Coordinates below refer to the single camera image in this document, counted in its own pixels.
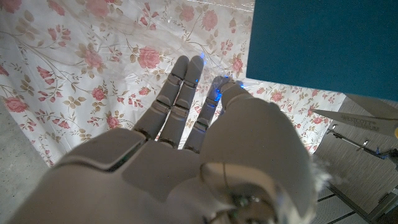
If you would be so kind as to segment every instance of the floral fabric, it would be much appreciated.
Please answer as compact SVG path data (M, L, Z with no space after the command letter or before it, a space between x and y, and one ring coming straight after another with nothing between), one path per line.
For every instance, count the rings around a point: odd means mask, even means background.
M277 103L314 152L331 121L310 109L337 111L345 96L247 79L252 2L216 3L0 0L1 100L52 166L109 129L131 129L176 59L202 55L182 144L212 79L228 75Z

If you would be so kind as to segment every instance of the scissors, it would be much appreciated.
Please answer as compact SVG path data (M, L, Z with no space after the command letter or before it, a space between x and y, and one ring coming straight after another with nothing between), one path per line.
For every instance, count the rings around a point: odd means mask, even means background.
M395 137L398 139L398 109L387 103L365 96L346 94L360 107L373 116L340 113L325 110L312 110L313 112L327 118L339 121L357 128L373 131L379 134Z

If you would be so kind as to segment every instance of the white robotic hand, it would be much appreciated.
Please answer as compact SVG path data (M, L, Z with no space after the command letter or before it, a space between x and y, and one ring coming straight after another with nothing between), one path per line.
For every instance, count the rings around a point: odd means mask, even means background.
M10 223L308 223L317 193L304 146L277 105L232 79L215 78L177 150L202 69L180 57L132 131L72 150Z

